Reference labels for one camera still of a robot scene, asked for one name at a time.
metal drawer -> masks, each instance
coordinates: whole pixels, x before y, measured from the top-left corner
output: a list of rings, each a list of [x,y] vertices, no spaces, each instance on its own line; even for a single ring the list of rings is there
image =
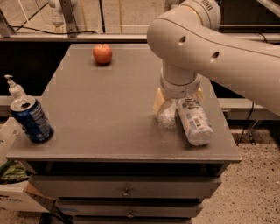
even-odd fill
[[[151,200],[58,200],[61,212],[79,216],[192,218],[202,210],[199,203]]]
[[[29,181],[52,198],[210,198],[216,177],[31,176]]]
[[[74,224],[192,224],[190,219],[180,218],[96,218],[96,217],[74,217]]]

gray tabletop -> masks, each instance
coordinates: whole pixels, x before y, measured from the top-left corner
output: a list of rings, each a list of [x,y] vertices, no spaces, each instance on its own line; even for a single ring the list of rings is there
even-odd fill
[[[210,144],[191,146],[182,127],[160,128],[153,112],[161,60],[147,45],[111,45],[113,59],[95,64],[94,45],[71,45],[42,95],[55,134],[43,144],[21,133],[7,158],[27,161],[237,162],[240,154],[210,81],[203,107]]]

screw hole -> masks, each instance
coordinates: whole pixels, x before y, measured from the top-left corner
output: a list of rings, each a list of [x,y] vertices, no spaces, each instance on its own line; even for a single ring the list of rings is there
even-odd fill
[[[182,46],[185,42],[186,42],[186,36],[183,36],[183,37],[180,39],[180,41],[178,42],[178,44],[179,44],[180,46]]]
[[[215,52],[215,53],[212,55],[212,57],[211,57],[211,59],[210,59],[210,62],[211,62],[211,63],[215,62],[215,61],[218,59],[219,54],[220,54],[219,52]]]

plastic bottle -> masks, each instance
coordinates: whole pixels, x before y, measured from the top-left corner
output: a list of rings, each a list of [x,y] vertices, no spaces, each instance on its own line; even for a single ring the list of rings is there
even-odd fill
[[[22,86],[18,85],[13,79],[12,75],[6,74],[5,78],[8,80],[9,84],[9,92],[14,98],[18,98],[19,96],[26,95]]]
[[[192,145],[199,146],[210,143],[214,132],[198,101],[192,97],[179,100],[178,113],[186,137]]]

can top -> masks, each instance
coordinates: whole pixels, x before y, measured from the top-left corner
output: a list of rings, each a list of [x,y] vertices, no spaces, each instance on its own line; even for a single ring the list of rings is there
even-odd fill
[[[12,101],[10,109],[12,111],[21,112],[31,108],[36,99],[30,95],[23,95]]]

